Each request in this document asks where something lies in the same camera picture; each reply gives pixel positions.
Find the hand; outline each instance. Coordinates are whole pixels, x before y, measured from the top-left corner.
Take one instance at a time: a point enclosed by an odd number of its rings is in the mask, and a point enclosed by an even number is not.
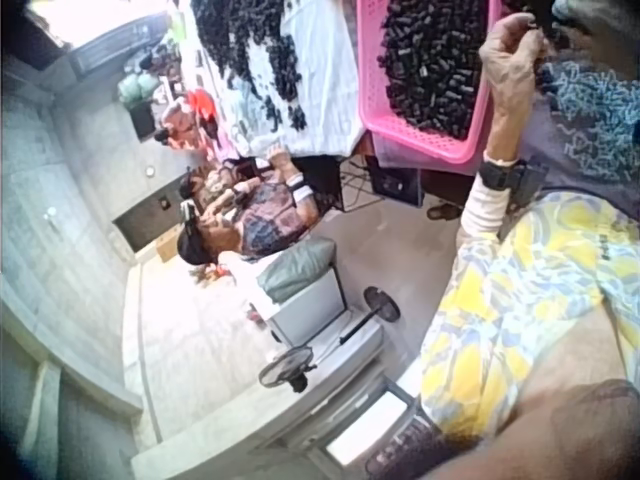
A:
[[[276,143],[267,150],[267,161],[273,165],[273,168],[279,170],[291,163],[291,155],[285,147]]]
[[[534,20],[529,13],[499,20],[480,48],[494,113],[517,137],[531,115],[535,90],[533,65],[544,49],[542,32],[528,30]]]

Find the fan base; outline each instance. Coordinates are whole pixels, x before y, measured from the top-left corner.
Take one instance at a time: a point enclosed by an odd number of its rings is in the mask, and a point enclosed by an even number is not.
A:
[[[364,301],[371,311],[389,323],[395,323],[400,319],[400,307],[383,290],[377,287],[367,287],[364,290]]]

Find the white table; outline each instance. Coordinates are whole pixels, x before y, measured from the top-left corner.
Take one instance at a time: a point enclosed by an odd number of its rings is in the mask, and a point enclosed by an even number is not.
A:
[[[236,79],[236,90],[227,87],[226,78],[220,77],[217,66],[202,48],[188,0],[180,3],[187,35],[181,44],[185,86],[197,86],[196,74],[202,77],[204,88],[216,102],[220,124],[244,156],[263,155],[276,141],[285,144],[294,156],[349,156],[364,133],[358,114],[356,55],[345,19],[346,11],[349,26],[353,27],[351,5],[345,8],[343,0],[300,0],[299,4],[293,0],[292,4],[291,11],[285,9],[281,32],[292,35],[296,45],[297,71],[302,75],[297,101],[306,116],[306,129],[297,132],[290,127],[289,104],[270,84],[273,72],[263,45],[250,42],[249,64],[260,95],[269,95],[280,110],[280,128],[271,132],[273,122],[266,119],[263,101],[250,93],[246,82]],[[203,53],[204,67],[195,65],[197,50]]]

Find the grey pillow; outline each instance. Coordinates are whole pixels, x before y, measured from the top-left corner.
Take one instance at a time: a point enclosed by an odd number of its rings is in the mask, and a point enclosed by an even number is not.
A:
[[[276,303],[282,303],[318,280],[336,254],[333,240],[317,237],[288,248],[258,276],[258,285]]]

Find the patterned shirt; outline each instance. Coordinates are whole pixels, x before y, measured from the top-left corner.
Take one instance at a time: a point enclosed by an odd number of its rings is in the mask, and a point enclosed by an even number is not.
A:
[[[491,437],[540,355],[607,301],[640,387],[640,229],[608,202],[553,192],[500,243],[460,248],[422,347],[422,406],[446,433]]]

